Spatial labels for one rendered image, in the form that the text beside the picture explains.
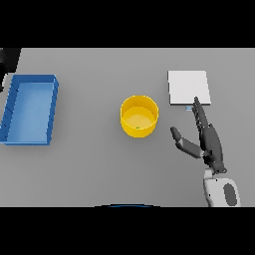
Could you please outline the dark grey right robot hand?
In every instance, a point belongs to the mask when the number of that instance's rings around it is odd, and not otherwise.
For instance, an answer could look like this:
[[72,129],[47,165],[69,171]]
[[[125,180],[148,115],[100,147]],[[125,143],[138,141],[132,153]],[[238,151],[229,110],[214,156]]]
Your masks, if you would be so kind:
[[170,131],[176,147],[196,159],[202,158],[204,163],[212,169],[213,174],[226,173],[220,138],[213,124],[208,122],[198,97],[194,98],[192,112],[195,117],[200,144],[193,143],[183,137],[176,127],[171,127]]

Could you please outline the pale square measuring scale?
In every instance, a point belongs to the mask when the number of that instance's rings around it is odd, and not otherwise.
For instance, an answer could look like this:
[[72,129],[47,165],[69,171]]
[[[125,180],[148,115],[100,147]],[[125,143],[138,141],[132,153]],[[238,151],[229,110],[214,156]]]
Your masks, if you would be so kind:
[[168,71],[167,82],[172,106],[191,106],[195,97],[203,106],[211,105],[205,71]]

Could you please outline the yellow bowl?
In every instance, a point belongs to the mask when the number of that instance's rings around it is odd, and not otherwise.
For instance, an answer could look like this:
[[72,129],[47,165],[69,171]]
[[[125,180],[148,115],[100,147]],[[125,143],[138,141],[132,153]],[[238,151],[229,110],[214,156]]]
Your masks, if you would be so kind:
[[124,132],[134,138],[152,134],[159,117],[156,102],[148,96],[131,96],[120,108],[120,123]]

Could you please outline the blue tray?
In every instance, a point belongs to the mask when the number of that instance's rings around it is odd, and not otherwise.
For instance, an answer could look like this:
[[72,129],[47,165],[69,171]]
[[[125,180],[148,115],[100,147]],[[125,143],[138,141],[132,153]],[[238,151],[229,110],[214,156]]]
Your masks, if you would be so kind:
[[0,143],[49,145],[58,89],[55,75],[13,75],[0,123]]

